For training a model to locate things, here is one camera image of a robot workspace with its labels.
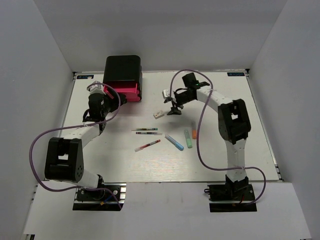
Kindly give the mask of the pink top drawer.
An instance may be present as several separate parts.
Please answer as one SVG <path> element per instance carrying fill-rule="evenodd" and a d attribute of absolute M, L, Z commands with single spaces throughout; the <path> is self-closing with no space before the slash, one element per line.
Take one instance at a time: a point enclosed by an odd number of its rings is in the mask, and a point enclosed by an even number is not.
<path fill-rule="evenodd" d="M 138 84 L 135 81 L 111 81 L 106 83 L 119 93 L 138 94 Z"/>

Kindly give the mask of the white eraser box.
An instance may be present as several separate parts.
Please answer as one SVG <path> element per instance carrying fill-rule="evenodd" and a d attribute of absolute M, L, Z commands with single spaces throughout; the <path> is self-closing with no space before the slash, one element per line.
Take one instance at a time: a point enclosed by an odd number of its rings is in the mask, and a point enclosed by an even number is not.
<path fill-rule="evenodd" d="M 153 114 L 153 117 L 154 117 L 155 119 L 159 119 L 159 118 L 163 117 L 164 115 L 165 115 L 165 112 L 162 111 L 162 110 L 159 110 L 159 111 L 157 111 L 157 112 L 155 112 L 155 113 Z"/>

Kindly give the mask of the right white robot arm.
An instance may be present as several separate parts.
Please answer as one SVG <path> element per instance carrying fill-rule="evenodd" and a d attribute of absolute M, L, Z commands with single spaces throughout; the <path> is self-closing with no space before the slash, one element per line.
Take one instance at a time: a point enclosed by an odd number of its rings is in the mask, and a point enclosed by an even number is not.
<path fill-rule="evenodd" d="M 208 193 L 211 199 L 223 200 L 242 198 L 249 187 L 249 178 L 245 167 L 245 145 L 251 131 L 251 123 L 243 99 L 231 99 L 218 93 L 213 82 L 207 78 L 203 82 L 196 79 L 197 71 L 189 70 L 182 80 L 184 88 L 178 91 L 163 90 L 164 101 L 172 104 L 169 115 L 181 115 L 186 103 L 199 101 L 204 108 L 210 107 L 217 113 L 218 132 L 225 142 L 227 167 L 223 169 L 225 183 L 210 185 Z"/>

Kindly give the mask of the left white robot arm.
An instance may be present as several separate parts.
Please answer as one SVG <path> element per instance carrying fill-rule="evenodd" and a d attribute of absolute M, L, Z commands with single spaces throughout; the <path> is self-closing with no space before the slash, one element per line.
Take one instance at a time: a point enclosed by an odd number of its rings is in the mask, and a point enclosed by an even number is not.
<path fill-rule="evenodd" d="M 107 114 L 127 103 L 126 96 L 110 90 L 109 93 L 91 93 L 88 97 L 88 109 L 85 110 L 81 127 L 64 137 L 53 137 L 48 142 L 45 178 L 72 183 L 88 188 L 88 193 L 99 200 L 105 196 L 106 187 L 101 183 L 99 174 L 85 169 L 83 148 L 94 138 L 100 136 L 106 124 Z"/>

